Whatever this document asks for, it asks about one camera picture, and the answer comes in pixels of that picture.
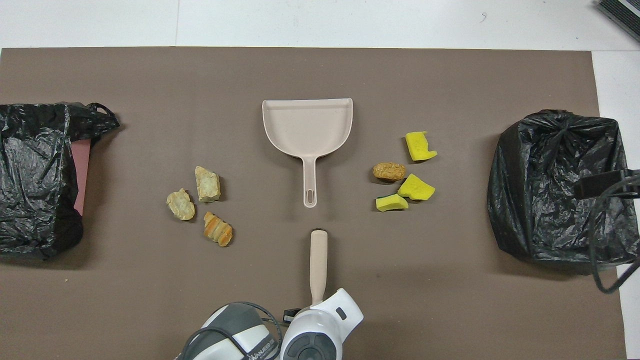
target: black garbage bag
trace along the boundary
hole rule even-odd
[[[71,142],[119,125],[97,103],[0,105],[0,256],[47,259],[80,241]]]
[[[590,273],[588,227],[595,200],[576,199],[573,184],[626,167],[613,119],[543,110],[513,124],[500,136],[487,191],[498,246],[520,259]],[[638,257],[633,200],[610,198],[598,219],[598,268]]]

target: cable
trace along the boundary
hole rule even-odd
[[[194,332],[193,334],[191,334],[191,336],[189,337],[187,342],[184,344],[184,347],[182,348],[182,352],[178,356],[178,359],[180,359],[180,360],[184,359],[184,357],[186,356],[187,352],[191,348],[191,343],[193,342],[193,340],[195,340],[196,337],[198,337],[198,335],[202,334],[203,332],[209,332],[209,331],[217,332],[218,334],[221,334],[225,338],[229,339],[238,348],[238,350],[240,350],[240,352],[242,352],[242,355],[246,356],[246,351],[244,351],[242,346],[236,341],[236,339],[234,339],[233,335],[230,335],[229,333],[227,333],[226,331],[224,331],[223,329],[220,329],[218,327],[207,326],[207,327],[203,327],[203,328],[197,330],[196,332]]]
[[[272,319],[269,319],[269,318],[260,318],[260,319],[261,319],[263,322],[271,322],[271,323],[273,323],[273,320],[272,320]],[[278,324],[278,325],[280,325],[280,326],[289,327],[289,324],[288,324],[288,323],[277,322],[277,324]]]
[[[276,353],[272,357],[266,360],[273,360],[277,358],[278,355],[280,355],[280,348],[282,347],[282,330],[280,330],[280,325],[278,325],[278,320],[276,320],[276,318],[269,312],[269,310],[265,309],[264,307],[258,304],[254,304],[253,302],[248,302],[248,301],[240,301],[240,303],[255,307],[256,309],[267,314],[267,316],[270,317],[271,321],[273,321],[273,325],[276,326],[276,331],[278,332],[278,348],[276,349]]]
[[[596,249],[595,249],[595,227],[596,227],[596,218],[601,215],[602,208],[604,207],[604,201],[612,197],[613,194],[618,191],[621,186],[635,184],[638,185],[640,183],[640,175],[634,175],[632,177],[628,177],[623,179],[622,181],[618,181],[617,183],[608,187],[605,191],[603,191],[593,202],[593,207],[591,208],[591,213],[589,214],[589,225],[588,225],[588,237],[587,243],[589,247],[589,260],[591,262],[591,272],[593,273],[593,280],[596,282],[596,286],[598,289],[605,294],[614,293],[630,276],[633,274],[638,268],[640,268],[640,258],[637,258],[630,267],[616,280],[608,288],[605,288],[602,284],[602,280],[600,279],[600,273],[598,272],[598,260],[596,258]]]

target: dustpan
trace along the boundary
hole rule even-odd
[[[303,203],[313,208],[317,204],[316,159],[336,151],[349,137],[353,101],[265,100],[262,120],[273,146],[302,160]]]

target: sponge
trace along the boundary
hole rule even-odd
[[[408,197],[411,200],[428,200],[436,188],[420,180],[419,177],[409,174],[404,183],[398,189],[398,195]]]
[[[426,131],[407,133],[404,138],[413,161],[428,160],[438,154],[437,151],[429,151],[429,143],[424,136],[426,133]]]
[[[386,210],[408,209],[409,204],[400,195],[378,197],[376,199],[376,209],[384,212]]]

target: rock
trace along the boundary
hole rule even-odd
[[[204,236],[225,247],[233,238],[233,228],[221,218],[207,211],[204,215]]]
[[[169,210],[171,210],[173,215],[180,220],[191,220],[193,215],[196,214],[195,206],[191,202],[189,194],[187,194],[184,189],[169,194],[169,196],[166,197],[166,203],[169,205]]]
[[[396,163],[379,163],[373,167],[373,176],[386,181],[402,180],[405,172],[404,165]]]
[[[204,167],[196,167],[196,186],[198,187],[198,200],[201,202],[213,202],[220,198],[220,178],[214,172]]]

